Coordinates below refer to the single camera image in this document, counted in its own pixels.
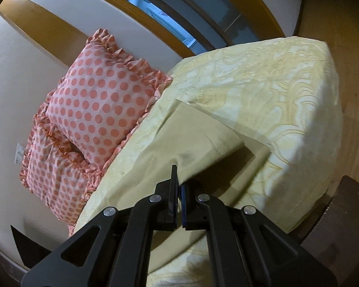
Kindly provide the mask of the yellow patterned bed cover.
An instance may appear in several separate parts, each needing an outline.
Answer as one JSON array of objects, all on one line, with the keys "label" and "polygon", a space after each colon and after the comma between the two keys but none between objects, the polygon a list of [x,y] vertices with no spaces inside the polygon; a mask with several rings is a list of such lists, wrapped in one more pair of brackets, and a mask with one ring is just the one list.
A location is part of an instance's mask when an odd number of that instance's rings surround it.
[{"label": "yellow patterned bed cover", "polygon": [[[325,194],[341,146],[338,75],[327,45],[299,37],[234,45],[186,58],[170,74],[172,83],[110,164],[75,232],[109,206],[133,207],[170,179],[171,169],[147,188],[139,157],[179,100],[270,148],[243,193],[215,197],[236,209],[254,206],[289,234]],[[181,186],[176,229],[153,233],[146,286],[215,286],[205,230],[183,227]]]}]

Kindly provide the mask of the window with wooden frame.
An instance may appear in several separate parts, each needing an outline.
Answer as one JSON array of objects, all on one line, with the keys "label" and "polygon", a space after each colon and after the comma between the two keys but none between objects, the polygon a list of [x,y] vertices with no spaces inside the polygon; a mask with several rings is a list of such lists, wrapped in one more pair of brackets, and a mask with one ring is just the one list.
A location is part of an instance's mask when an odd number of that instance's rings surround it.
[{"label": "window with wooden frame", "polygon": [[126,0],[127,12],[147,4],[163,11],[184,28],[203,50],[280,38],[285,34],[263,0]]}]

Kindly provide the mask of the dark wooden nightstand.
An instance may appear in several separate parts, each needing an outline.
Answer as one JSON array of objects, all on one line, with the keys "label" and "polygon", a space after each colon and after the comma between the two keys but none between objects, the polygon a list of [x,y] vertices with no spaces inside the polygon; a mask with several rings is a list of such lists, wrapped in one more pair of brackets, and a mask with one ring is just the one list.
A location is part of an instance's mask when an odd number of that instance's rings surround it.
[{"label": "dark wooden nightstand", "polygon": [[336,276],[339,286],[359,286],[359,182],[343,176],[292,234]]}]

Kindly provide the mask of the pink polka dot pillow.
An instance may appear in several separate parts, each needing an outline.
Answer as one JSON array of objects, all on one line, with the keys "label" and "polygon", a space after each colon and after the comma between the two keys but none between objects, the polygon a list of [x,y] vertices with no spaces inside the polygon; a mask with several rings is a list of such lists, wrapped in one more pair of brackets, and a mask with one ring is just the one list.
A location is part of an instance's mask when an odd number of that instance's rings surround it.
[{"label": "pink polka dot pillow", "polygon": [[36,115],[20,180],[74,233],[79,216],[104,173],[89,164],[48,117]]},{"label": "pink polka dot pillow", "polygon": [[171,82],[100,28],[47,97],[43,117],[52,125],[50,135],[104,171]]}]

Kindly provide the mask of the white wall socket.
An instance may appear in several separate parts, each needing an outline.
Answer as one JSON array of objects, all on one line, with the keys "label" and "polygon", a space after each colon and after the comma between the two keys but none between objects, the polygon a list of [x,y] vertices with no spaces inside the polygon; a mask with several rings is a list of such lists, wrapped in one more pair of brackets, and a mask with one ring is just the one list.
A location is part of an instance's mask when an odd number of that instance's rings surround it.
[{"label": "white wall socket", "polygon": [[18,143],[15,151],[15,159],[14,159],[15,165],[20,165],[22,163],[24,152],[25,152],[25,148]]}]

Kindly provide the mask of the beige khaki pants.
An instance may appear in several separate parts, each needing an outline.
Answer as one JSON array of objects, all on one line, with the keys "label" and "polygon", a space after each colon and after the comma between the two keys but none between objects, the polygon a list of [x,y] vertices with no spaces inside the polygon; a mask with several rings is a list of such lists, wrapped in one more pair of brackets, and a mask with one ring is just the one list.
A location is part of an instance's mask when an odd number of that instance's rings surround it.
[{"label": "beige khaki pants", "polygon": [[169,178],[231,201],[244,192],[270,155],[270,148],[204,111],[175,100],[154,140],[139,157],[147,188]]}]

